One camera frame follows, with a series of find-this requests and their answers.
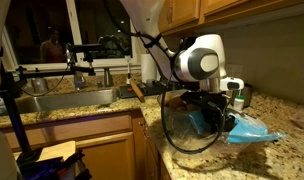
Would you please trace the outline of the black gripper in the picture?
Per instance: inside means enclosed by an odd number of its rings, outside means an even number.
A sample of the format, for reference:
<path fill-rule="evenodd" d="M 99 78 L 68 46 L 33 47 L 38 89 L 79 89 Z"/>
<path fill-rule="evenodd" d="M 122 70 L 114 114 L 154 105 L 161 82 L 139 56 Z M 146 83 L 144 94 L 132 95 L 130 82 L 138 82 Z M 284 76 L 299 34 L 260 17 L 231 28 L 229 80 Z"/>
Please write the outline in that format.
<path fill-rule="evenodd" d="M 227 99 L 222 93 L 211 94 L 208 92 L 192 92 L 183 93 L 180 98 L 188 104 L 196 105 L 201 109 L 204 120 L 210 125 L 212 132 L 220 132 L 224 130 L 225 118 L 224 109 L 227 105 Z"/>

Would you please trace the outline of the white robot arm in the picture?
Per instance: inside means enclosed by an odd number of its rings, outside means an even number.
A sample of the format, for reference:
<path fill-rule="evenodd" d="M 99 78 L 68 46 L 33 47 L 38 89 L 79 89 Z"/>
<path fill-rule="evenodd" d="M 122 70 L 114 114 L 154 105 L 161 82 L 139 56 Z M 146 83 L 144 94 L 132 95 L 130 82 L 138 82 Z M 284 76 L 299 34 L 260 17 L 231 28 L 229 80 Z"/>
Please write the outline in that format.
<path fill-rule="evenodd" d="M 244 81 L 228 77 L 223 41 L 218 34 L 201 35 L 187 48 L 169 49 L 158 27 L 165 0 L 120 0 L 161 77 L 171 83 L 195 85 L 200 91 L 219 94 L 241 90 Z"/>

